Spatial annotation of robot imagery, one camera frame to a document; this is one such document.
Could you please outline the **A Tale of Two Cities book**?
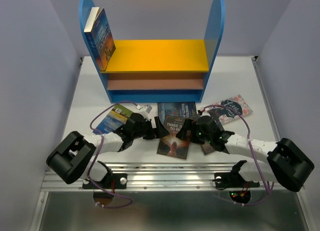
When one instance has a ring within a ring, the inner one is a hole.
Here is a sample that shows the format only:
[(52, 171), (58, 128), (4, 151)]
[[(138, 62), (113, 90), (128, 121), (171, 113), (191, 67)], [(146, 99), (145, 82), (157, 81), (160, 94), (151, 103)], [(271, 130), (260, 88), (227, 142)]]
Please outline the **A Tale of Two Cities book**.
[[(220, 128), (220, 129), (224, 129), (223, 128), (223, 125), (221, 124), (220, 120), (216, 117), (216, 116), (212, 116), (212, 119), (214, 120), (214, 122), (217, 124), (217, 126)], [(211, 153), (214, 153), (216, 150), (209, 144), (208, 141), (206, 141), (204, 144), (201, 144), (200, 145), (201, 147), (201, 150), (203, 152), (203, 154), (205, 156), (211, 154)]]

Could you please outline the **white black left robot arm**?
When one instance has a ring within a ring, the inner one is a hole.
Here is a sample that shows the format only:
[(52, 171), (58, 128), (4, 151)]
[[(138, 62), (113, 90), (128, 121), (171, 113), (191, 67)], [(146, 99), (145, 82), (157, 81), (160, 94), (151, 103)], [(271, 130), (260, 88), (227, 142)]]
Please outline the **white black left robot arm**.
[(126, 123), (106, 134), (81, 135), (72, 131), (49, 154), (46, 164), (68, 185), (82, 179), (106, 188), (111, 184), (112, 170), (97, 161), (98, 155), (122, 152), (135, 139), (161, 139), (170, 134), (158, 116), (154, 121), (155, 128), (150, 119), (132, 113)]

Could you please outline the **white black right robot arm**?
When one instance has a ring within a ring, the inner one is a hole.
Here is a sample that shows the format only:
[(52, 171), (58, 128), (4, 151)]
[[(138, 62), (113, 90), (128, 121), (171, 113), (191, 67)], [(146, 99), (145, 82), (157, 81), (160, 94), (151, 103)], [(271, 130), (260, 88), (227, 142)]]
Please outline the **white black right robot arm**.
[(194, 144), (209, 144), (215, 151), (253, 160), (240, 160), (229, 173), (219, 176), (217, 183), (226, 188), (242, 187), (250, 182), (272, 182), (298, 192), (315, 168), (290, 139), (282, 138), (278, 142), (250, 139), (224, 130), (211, 116), (186, 119), (176, 137)]

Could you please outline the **Three Days to See book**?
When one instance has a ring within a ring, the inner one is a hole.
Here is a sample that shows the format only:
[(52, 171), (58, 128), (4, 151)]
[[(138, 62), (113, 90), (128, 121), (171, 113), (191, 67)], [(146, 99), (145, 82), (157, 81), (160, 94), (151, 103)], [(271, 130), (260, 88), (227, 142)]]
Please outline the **Three Days to See book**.
[(190, 131), (187, 132), (186, 139), (181, 140), (176, 134), (181, 130), (186, 118), (167, 115), (164, 119), (164, 127), (169, 131), (169, 135), (159, 141), (157, 154), (186, 160), (190, 145)]

